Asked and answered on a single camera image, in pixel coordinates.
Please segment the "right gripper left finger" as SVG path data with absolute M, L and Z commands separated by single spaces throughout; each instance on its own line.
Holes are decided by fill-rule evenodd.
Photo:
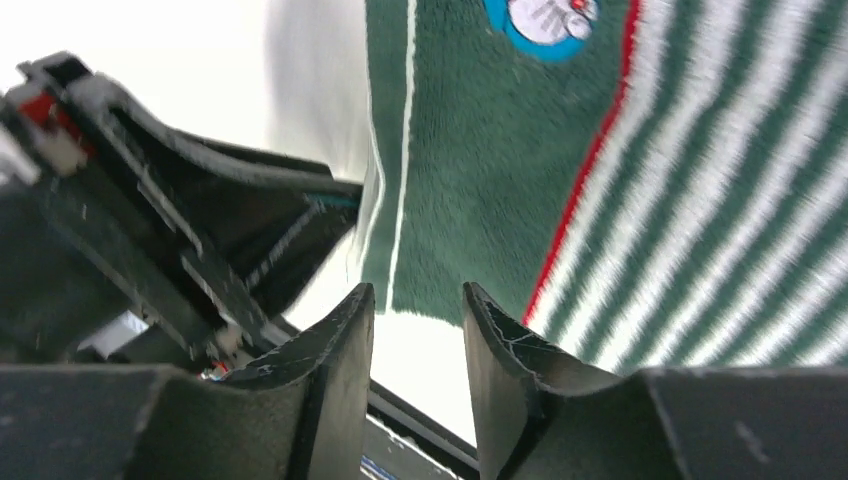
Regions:
M 375 315 L 361 283 L 322 320 L 224 377 L 263 394 L 301 390 L 286 479 L 354 479 L 360 471 Z

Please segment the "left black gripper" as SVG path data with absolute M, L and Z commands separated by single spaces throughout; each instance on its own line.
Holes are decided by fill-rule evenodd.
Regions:
M 1 355 L 231 367 L 297 334 L 284 312 L 357 221 L 320 163 L 154 117 L 59 52 L 1 97 Z

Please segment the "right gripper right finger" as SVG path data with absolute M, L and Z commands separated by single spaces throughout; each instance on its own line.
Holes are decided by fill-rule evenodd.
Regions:
M 480 284 L 465 283 L 462 297 L 480 477 L 512 479 L 566 399 L 594 393 L 620 377 L 542 339 Z

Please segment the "green white striped towel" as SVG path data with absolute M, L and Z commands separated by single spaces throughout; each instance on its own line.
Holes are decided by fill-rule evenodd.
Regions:
M 847 361 L 843 1 L 369 1 L 381 311 L 578 358 Z

